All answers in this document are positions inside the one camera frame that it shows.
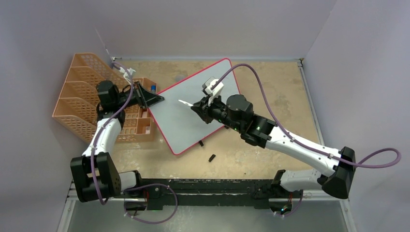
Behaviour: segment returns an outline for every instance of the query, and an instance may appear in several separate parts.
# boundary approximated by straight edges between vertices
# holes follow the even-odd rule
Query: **dish rack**
[[[128,82],[116,74],[93,53],[74,55],[53,118],[85,142],[91,142],[97,128],[97,104],[100,102],[95,86],[110,80],[124,88]],[[147,78],[133,78],[145,89],[156,86]],[[156,124],[147,109],[134,105],[125,109],[125,122],[117,142],[148,142],[155,138]]]

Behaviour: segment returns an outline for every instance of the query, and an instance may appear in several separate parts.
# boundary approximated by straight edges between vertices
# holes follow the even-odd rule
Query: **red border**
[[[218,64],[218,63],[220,63],[220,62],[222,62],[222,61],[224,61],[224,60],[228,60],[229,63],[231,64],[231,67],[232,67],[232,62],[231,62],[231,60],[228,59],[228,58],[223,58],[223,59],[221,59],[220,61],[218,61],[218,62],[216,62],[216,63],[213,63],[213,64],[209,65],[208,67],[206,67],[206,68],[204,68],[204,69],[202,69],[202,70],[200,70],[200,71],[198,71],[198,72],[192,74],[191,76],[188,76],[187,78],[185,78],[185,79],[183,79],[183,80],[180,80],[180,81],[178,81],[177,83],[175,83],[175,84],[169,86],[168,88],[166,88],[166,89],[164,89],[164,90],[158,92],[158,94],[163,93],[163,92],[169,90],[170,88],[172,88],[172,87],[178,85],[179,83],[188,80],[189,78],[195,76],[196,74],[198,74],[198,73],[200,73],[200,72],[202,72],[202,71],[204,71],[204,70],[206,70],[206,69],[209,69],[210,67],[212,67],[212,66],[214,66],[214,65],[216,65],[216,64]],[[232,72],[233,72],[233,74],[234,74],[236,86],[238,87],[238,92],[239,92],[239,94],[240,94],[241,91],[240,91],[240,89],[239,89],[238,80],[236,79],[235,72],[234,72],[234,71],[232,71]],[[195,144],[192,144],[192,145],[191,145],[190,147],[188,147],[187,149],[181,151],[181,152],[178,153],[178,154],[175,154],[174,151],[172,150],[171,146],[169,146],[169,143],[168,143],[168,141],[166,140],[166,138],[165,138],[165,136],[164,136],[164,133],[162,132],[160,126],[158,125],[158,123],[157,123],[157,121],[156,121],[154,115],[152,114],[152,112],[151,112],[150,110],[149,110],[149,112],[151,113],[151,116],[152,116],[152,118],[154,119],[155,124],[157,124],[158,129],[160,129],[160,132],[161,132],[162,136],[164,137],[164,139],[165,139],[165,141],[166,141],[166,143],[167,143],[167,145],[168,145],[168,147],[169,147],[169,149],[171,150],[171,152],[172,152],[173,155],[178,156],[178,155],[184,153],[186,150],[190,149],[191,147],[193,147],[193,146],[196,144],[196,143],[195,143]],[[202,138],[201,140],[207,138],[208,136],[212,135],[213,133],[215,133],[216,131],[220,130],[221,128],[223,128],[223,125],[222,125],[220,128],[216,129],[214,132],[212,132],[212,133],[210,133],[209,135],[207,135],[207,136],[205,136],[204,138]]]

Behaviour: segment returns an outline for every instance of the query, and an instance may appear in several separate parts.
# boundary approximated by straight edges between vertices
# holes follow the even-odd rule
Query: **plastic organizer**
[[[74,55],[53,118],[75,135],[89,143],[97,128],[97,104],[100,102],[95,86],[110,80],[124,88],[128,83],[93,53]],[[134,78],[150,90],[156,83],[147,78]],[[147,109],[134,105],[125,109],[123,129],[117,142],[148,142],[155,138],[156,124]]]

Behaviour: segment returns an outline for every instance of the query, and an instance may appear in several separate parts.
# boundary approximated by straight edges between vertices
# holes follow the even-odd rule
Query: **wooden tabletop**
[[[215,61],[119,61],[136,70],[134,77],[147,77],[157,83],[157,91],[189,76]],[[296,62],[248,63],[258,73],[269,105],[280,122],[291,132],[318,142],[303,80]],[[253,103],[255,113],[272,118],[264,104],[253,73],[235,69],[239,89]],[[146,143],[117,143],[112,159],[118,172],[138,170],[142,178],[271,179],[277,170],[304,170],[311,167],[280,152],[254,147],[240,139],[234,130],[222,129],[174,156],[159,131],[156,140]]]

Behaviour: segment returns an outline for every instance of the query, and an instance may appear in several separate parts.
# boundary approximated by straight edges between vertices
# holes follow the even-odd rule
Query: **perforated plastic divider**
[[[91,103],[92,105],[96,106],[100,102],[100,99],[98,99],[96,88],[92,87],[87,82],[73,81],[67,82],[66,85],[73,88],[75,94],[77,94],[80,98],[86,100],[87,102]]]
[[[103,80],[111,80],[120,91],[128,85],[123,77],[95,54],[75,54],[53,112],[54,119],[86,142],[91,141],[97,128],[96,105],[100,100],[95,87]],[[146,78],[135,78],[134,81],[156,85]],[[152,123],[149,133],[137,134],[138,130],[141,131],[141,128],[138,128],[138,118],[142,116],[142,109],[138,105],[127,108],[125,113],[124,127],[117,142],[146,142],[154,139],[155,123]]]

